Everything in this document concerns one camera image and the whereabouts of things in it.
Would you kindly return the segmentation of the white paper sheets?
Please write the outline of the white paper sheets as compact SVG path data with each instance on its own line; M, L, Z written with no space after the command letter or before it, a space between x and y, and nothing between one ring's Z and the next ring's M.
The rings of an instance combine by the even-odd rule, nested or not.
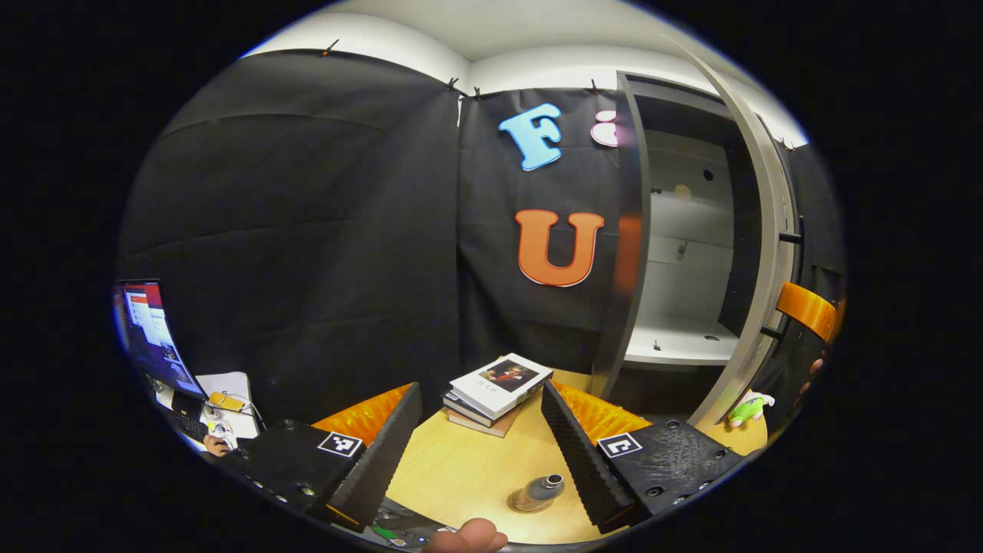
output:
M208 433L219 438L253 439L260 433L259 413L250 395L248 377L242 372L199 375L197 381L206 392L201 422L206 423ZM226 412L208 402L212 392L225 392L242 399L248 406L242 412Z

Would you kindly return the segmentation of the white portrait cover book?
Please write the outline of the white portrait cover book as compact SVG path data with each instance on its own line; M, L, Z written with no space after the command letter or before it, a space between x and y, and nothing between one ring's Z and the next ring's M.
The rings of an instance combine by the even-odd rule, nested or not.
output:
M499 418L525 402L553 375L554 369L509 353L451 381L450 392L482 416Z

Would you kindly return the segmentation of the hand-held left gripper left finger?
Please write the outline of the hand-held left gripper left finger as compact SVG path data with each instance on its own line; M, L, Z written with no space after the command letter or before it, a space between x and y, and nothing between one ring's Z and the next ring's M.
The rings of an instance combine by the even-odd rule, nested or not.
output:
M315 425L285 419L222 455L219 466L299 515L364 531L421 413L420 385L398 386Z

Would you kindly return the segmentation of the green pink plush toy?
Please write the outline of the green pink plush toy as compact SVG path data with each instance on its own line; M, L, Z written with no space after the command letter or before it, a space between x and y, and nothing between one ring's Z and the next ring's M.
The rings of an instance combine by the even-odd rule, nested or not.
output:
M766 406L775 406L776 399L768 393L751 391L748 389L742 396L740 402L730 410L726 418L727 426L730 428L741 427L749 420L758 420L764 414Z

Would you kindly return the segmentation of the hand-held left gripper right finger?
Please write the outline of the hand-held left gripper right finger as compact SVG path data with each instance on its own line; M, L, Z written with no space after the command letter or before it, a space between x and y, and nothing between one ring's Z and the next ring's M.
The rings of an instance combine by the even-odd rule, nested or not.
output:
M543 386L541 413L601 533L673 514L745 459L681 419L650 422L561 382Z

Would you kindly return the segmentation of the white cabinet shelf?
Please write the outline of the white cabinet shelf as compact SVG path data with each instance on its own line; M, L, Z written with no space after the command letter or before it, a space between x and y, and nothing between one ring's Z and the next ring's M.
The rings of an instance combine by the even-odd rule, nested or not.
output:
M624 359L643 364L724 366L738 340L716 320L657 317L636 322Z

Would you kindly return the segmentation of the dark thin book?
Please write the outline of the dark thin book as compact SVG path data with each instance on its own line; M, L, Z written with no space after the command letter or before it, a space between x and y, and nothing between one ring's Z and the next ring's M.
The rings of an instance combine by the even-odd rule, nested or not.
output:
M487 414L481 413L477 407L471 406L470 403L467 403L466 400L461 399L460 396L457 396L452 391L446 392L445 395L442 396L442 400L450 412L454 412L457 414L457 416L467 418L473 423L487 428L494 428L505 421L510 421L513 418L516 418L522 409L522 405L516 405L505 414L501 414L501 416L491 417L487 416Z

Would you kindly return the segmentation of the black keyboard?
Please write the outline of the black keyboard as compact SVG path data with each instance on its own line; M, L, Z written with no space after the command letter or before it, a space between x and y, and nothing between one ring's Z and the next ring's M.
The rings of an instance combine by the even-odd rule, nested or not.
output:
M206 423L201 422L204 402L196 396L175 391L171 399L172 420L177 430L197 443L204 443L208 434Z

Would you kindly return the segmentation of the computer monitor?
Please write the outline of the computer monitor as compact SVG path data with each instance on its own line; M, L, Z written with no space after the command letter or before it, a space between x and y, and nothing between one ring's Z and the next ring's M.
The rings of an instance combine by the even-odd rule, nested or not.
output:
M158 280L117 280L112 301L119 340L131 363L192 398L206 393L187 368L170 333Z

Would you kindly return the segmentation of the black backdrop cloth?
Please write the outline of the black backdrop cloth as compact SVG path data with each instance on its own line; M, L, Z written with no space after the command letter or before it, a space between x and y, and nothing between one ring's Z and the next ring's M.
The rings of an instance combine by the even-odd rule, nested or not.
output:
M621 94L463 97L359 54L242 58L145 158L115 276L159 280L196 372L313 422L418 380L424 410L505 353L588 374L614 325Z

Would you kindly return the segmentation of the dark grey cabinet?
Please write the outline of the dark grey cabinet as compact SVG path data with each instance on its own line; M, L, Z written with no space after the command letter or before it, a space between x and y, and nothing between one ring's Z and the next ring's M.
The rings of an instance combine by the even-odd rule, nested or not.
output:
M653 391L643 372L706 369L703 385L685 392L689 420L726 365L628 362L626 349L636 322L657 317L716 320L740 335L760 256L756 179L717 92L625 71L617 73L617 92L621 235L592 392L620 399L632 382ZM793 197L786 231L798 232L796 192L783 170Z

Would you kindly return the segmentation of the brown book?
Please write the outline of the brown book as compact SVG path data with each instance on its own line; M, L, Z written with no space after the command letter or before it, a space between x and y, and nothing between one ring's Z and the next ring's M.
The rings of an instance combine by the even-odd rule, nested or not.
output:
M508 434L523 410L522 406L516 406L501 417L492 419L484 413L474 412L473 409L466 409L463 406L446 403L445 407L450 422L499 438L504 438Z

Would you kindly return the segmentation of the round brown coaster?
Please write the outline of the round brown coaster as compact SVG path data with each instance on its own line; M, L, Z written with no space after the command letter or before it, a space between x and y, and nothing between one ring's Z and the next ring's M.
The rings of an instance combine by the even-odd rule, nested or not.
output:
M506 500L507 507L520 514L534 514L543 512L554 504L555 497L538 499L531 495L525 488L512 492Z

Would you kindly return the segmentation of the silver bottle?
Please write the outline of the silver bottle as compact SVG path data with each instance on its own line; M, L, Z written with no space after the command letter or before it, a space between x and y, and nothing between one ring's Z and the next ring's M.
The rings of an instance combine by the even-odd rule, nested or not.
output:
M565 480L562 475L555 473L554 475L534 478L522 488L525 488L531 495L538 499L555 497L556 500L563 494Z

